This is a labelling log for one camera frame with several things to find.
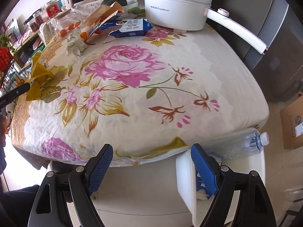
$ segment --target white electric pot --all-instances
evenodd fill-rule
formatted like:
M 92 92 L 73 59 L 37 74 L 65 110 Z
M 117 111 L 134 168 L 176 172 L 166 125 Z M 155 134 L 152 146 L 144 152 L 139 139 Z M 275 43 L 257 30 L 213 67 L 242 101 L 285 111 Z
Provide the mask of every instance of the white electric pot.
M 204 27 L 209 18 L 228 28 L 253 46 L 260 54 L 267 50 L 266 44 L 249 30 L 230 19 L 224 9 L 211 9 L 212 0 L 144 0 L 146 18 L 156 25 L 196 31 Z

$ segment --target appliance handle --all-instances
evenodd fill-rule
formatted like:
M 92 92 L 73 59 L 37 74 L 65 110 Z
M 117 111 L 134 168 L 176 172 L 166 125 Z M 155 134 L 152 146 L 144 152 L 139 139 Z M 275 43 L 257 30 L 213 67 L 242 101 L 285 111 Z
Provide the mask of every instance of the appliance handle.
M 231 30 L 233 33 L 237 34 L 239 37 L 248 42 L 253 48 L 255 48 L 260 54 L 265 54 L 268 50 L 266 44 L 255 36 L 252 32 L 233 21 L 228 17 L 229 13 L 224 9 L 218 9 L 218 12 L 214 9 L 206 9 L 207 18 L 223 25 L 227 29 Z

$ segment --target brown cardboard box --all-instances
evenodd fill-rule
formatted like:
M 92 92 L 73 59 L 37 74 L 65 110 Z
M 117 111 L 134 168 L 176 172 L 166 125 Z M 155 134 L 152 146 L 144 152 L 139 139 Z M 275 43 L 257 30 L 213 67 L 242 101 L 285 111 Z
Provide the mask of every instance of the brown cardboard box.
M 284 148 L 296 149 L 303 146 L 303 134 L 296 137 L 295 127 L 303 122 L 303 97 L 300 96 L 288 107 L 280 111 Z

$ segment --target blue gripper pad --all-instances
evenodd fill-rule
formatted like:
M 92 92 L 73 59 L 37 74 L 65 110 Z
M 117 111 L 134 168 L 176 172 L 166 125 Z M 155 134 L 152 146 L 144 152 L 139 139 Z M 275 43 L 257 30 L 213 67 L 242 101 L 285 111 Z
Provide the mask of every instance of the blue gripper pad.
M 113 159 L 113 147 L 109 146 L 104 152 L 101 159 L 98 161 L 97 165 L 90 173 L 88 178 L 88 188 L 87 191 L 89 195 L 92 195 L 93 192 L 97 191 L 102 183 L 102 180 L 105 176 L 107 169 L 109 168 L 110 163 Z
M 205 188 L 212 192 L 213 195 L 216 195 L 219 191 L 216 184 L 216 175 L 212 171 L 206 158 L 200 153 L 198 146 L 200 147 L 198 143 L 195 143 L 191 147 L 191 159 L 204 182 Z

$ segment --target metal screw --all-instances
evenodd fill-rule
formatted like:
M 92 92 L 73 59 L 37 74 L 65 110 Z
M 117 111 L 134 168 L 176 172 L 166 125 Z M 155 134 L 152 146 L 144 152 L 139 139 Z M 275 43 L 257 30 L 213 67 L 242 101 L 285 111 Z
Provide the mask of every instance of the metal screw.
M 76 172 L 80 173 L 84 170 L 84 167 L 83 166 L 79 166 L 76 168 Z
M 251 174 L 254 176 L 254 177 L 257 177 L 259 174 L 258 174 L 258 172 L 256 172 L 256 171 L 251 171 Z
M 46 174 L 47 177 L 52 177 L 53 175 L 54 175 L 53 172 L 49 172 L 49 173 Z
M 221 166 L 221 170 L 224 171 L 224 172 L 227 172 L 229 169 L 227 166 Z

